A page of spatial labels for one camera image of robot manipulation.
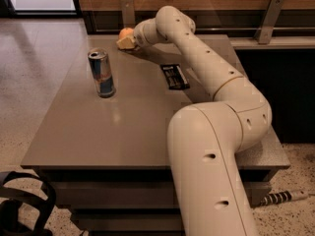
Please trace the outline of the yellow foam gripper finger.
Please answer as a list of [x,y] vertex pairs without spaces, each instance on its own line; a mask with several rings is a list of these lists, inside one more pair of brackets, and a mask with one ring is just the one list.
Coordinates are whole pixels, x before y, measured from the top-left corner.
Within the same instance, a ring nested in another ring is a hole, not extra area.
[[131,50],[137,47],[137,43],[132,36],[126,36],[118,39],[116,44],[120,50]]

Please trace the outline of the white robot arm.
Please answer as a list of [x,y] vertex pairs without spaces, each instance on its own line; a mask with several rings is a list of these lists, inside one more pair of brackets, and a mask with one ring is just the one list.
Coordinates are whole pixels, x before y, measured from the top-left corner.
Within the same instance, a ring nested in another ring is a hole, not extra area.
[[123,29],[121,50],[174,44],[210,101],[180,109],[167,131],[169,162],[186,236],[259,236],[235,155],[268,133],[272,110],[257,88],[195,35],[172,6]]

